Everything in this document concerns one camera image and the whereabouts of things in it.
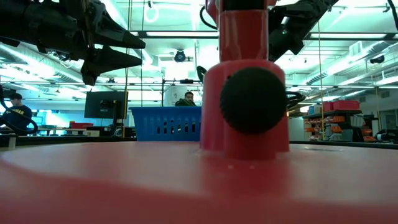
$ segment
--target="ceiling pipe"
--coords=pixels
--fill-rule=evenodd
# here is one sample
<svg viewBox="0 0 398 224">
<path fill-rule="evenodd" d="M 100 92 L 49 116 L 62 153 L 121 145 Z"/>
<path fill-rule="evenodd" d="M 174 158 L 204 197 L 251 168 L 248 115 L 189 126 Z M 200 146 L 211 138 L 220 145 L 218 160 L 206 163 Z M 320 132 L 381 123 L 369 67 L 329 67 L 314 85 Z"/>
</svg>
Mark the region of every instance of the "ceiling pipe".
<svg viewBox="0 0 398 224">
<path fill-rule="evenodd" d="M 322 78 L 326 78 L 330 75 L 334 75 L 336 73 L 342 72 L 343 70 L 349 69 L 352 66 L 357 65 L 359 62 L 363 62 L 364 60 L 377 56 L 383 51 L 388 52 L 392 46 L 396 45 L 396 43 L 396 41 L 379 41 L 375 44 L 370 44 L 361 53 L 359 53 L 361 58 L 357 60 L 353 60 L 355 56 L 352 57 L 349 55 L 349 52 L 347 52 L 346 54 L 338 58 L 337 62 L 334 61 L 332 63 L 329 63 L 328 65 L 324 65 L 326 69 L 322 73 L 320 73 L 319 70 L 312 72 L 309 75 L 310 78 L 304 81 L 302 85 L 312 85 L 315 82 L 320 81 Z"/>
<path fill-rule="evenodd" d="M 32 50 L 28 44 L 19 44 L 18 47 L 11 47 L 8 45 L 0 44 L 0 48 L 13 54 L 14 56 L 22 59 L 23 61 L 34 62 L 36 65 L 42 64 L 46 68 L 53 69 L 53 75 L 58 75 L 61 79 L 69 80 L 69 82 L 80 83 L 81 79 L 80 72 L 76 72 L 71 68 L 67 68 L 61 65 L 60 61 L 51 59 L 48 55 L 40 54 Z M 99 91 L 110 91 L 111 89 L 106 86 L 96 86 Z"/>
<path fill-rule="evenodd" d="M 357 77 L 350 78 L 349 80 L 340 83 L 339 86 L 341 86 L 341 85 L 349 85 L 349 84 L 351 84 L 351 83 L 355 83 L 355 82 L 357 82 L 357 81 L 359 81 L 359 80 L 362 80 L 362 79 L 364 79 L 364 78 L 367 78 L 367 77 L 376 75 L 376 74 L 381 73 L 381 72 L 386 71 L 386 70 L 393 69 L 393 68 L 396 67 L 396 66 L 398 66 L 398 62 L 391 63 L 391 64 L 386 65 L 386 66 L 384 66 L 384 67 L 377 68 L 377 69 L 375 69 L 375 70 L 373 70 L 373 71 L 371 71 L 371 72 L 368 72 L 368 73 L 366 73 L 366 74 L 358 75 Z M 329 92 L 329 94 L 330 94 L 330 95 L 345 95 L 345 94 L 347 94 L 348 92 L 351 92 L 351 91 L 358 91 L 358 89 L 355 89 L 355 88 L 352 88 L 352 89 L 350 89 L 350 88 L 341 89 L 341 88 L 339 88 L 339 89 L 337 89 L 336 91 L 331 91 L 331 92 Z M 320 91 L 319 91 L 318 93 L 313 93 L 312 95 L 314 96 L 314 97 L 312 98 L 312 100 L 313 100 L 313 99 L 318 99 L 318 98 L 321 97 Z"/>
</svg>

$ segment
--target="blue plastic basket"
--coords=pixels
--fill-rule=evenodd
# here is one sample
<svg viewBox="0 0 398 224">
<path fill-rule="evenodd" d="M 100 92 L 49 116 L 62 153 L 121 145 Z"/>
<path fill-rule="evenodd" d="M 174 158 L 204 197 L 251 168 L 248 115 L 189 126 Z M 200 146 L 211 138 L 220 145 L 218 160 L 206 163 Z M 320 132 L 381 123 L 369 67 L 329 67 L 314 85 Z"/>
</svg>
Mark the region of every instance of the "blue plastic basket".
<svg viewBox="0 0 398 224">
<path fill-rule="evenodd" d="M 201 107 L 129 108 L 138 141 L 199 141 Z"/>
</svg>

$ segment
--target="ventilation duct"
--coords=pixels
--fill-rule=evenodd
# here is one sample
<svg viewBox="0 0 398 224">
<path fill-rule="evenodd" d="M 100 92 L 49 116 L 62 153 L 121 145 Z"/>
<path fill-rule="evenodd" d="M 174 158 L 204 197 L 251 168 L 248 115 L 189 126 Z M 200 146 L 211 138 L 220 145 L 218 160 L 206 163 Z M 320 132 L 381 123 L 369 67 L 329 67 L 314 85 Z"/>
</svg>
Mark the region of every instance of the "ventilation duct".
<svg viewBox="0 0 398 224">
<path fill-rule="evenodd" d="M 0 49 L 0 63 L 22 63 L 26 64 L 23 60 L 19 59 L 18 57 L 13 56 L 6 50 Z"/>
<path fill-rule="evenodd" d="M 35 63 L 42 63 L 53 69 L 54 74 L 58 75 L 60 81 L 74 83 L 74 82 L 83 82 L 81 79 L 81 74 L 76 72 L 70 68 L 66 68 L 60 64 L 59 61 L 53 60 L 51 58 L 46 57 L 46 55 L 40 54 L 32 48 L 35 48 L 34 45 L 28 44 L 19 44 L 18 47 L 9 47 L 8 45 L 0 44 L 0 50 L 6 51 L 14 57 L 18 58 L 21 62 L 34 61 Z M 110 91 L 110 88 L 106 86 L 96 86 L 99 91 Z"/>
<path fill-rule="evenodd" d="M 27 59 L 28 63 L 29 60 L 33 60 L 35 62 L 40 62 L 50 68 L 53 68 L 54 70 L 54 74 L 53 75 L 65 75 L 69 78 L 71 78 L 73 80 L 73 82 L 83 82 L 83 80 L 81 79 L 81 75 L 80 73 L 69 69 L 69 68 L 65 68 L 64 66 L 62 66 L 60 64 L 60 62 L 57 62 L 55 60 L 52 60 L 48 57 L 46 57 L 46 55 L 42 55 L 38 52 L 35 52 L 34 50 L 31 50 L 27 44 L 19 44 L 18 47 L 8 47 L 7 45 L 0 45 L 0 49 L 3 49 L 7 52 L 9 52 L 10 54 L 13 54 L 16 57 L 19 57 L 23 60 Z"/>
<path fill-rule="evenodd" d="M 309 75 L 309 81 L 306 81 L 306 85 L 312 85 L 322 78 L 326 78 L 329 75 L 334 75 L 338 72 L 342 72 L 352 66 L 358 64 L 363 60 L 367 60 L 377 56 L 385 50 L 389 50 L 396 41 L 379 41 L 374 44 L 374 42 L 357 42 L 353 44 L 349 49 L 350 51 L 343 56 L 341 56 L 336 61 L 329 65 L 326 65 L 324 72 L 320 73 L 318 70 Z"/>
</svg>

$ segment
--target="red platform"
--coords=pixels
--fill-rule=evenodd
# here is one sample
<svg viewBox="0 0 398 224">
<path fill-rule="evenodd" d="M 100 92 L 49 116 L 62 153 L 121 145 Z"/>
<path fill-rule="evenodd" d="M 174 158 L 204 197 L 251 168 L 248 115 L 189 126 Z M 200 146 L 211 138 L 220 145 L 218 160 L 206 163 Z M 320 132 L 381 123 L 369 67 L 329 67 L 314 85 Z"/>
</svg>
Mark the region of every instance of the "red platform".
<svg viewBox="0 0 398 224">
<path fill-rule="evenodd" d="M 184 142 L 4 152 L 0 223 L 398 223 L 398 152 L 290 149 L 261 162 Z"/>
</svg>

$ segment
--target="person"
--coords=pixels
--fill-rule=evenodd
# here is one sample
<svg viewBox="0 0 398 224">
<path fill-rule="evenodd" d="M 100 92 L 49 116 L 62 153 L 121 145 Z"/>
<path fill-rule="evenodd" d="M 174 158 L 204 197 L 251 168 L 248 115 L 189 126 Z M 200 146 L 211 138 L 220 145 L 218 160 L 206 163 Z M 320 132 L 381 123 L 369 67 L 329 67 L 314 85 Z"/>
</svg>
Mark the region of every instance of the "person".
<svg viewBox="0 0 398 224">
<path fill-rule="evenodd" d="M 184 99 L 180 99 L 175 103 L 175 106 L 196 106 L 193 102 L 193 93 L 188 91 L 184 95 Z"/>
<path fill-rule="evenodd" d="M 9 95 L 9 99 L 12 104 L 12 107 L 9 108 L 10 110 L 13 110 L 21 115 L 24 115 L 32 119 L 32 110 L 29 107 L 22 104 L 21 94 L 11 93 L 11 95 Z M 18 114 L 12 113 L 9 110 L 6 110 L 4 112 L 4 114 L 2 115 L 2 119 L 6 120 L 8 123 L 24 131 L 27 131 L 27 126 L 30 124 L 30 121 L 28 119 L 25 119 L 19 116 Z"/>
</svg>

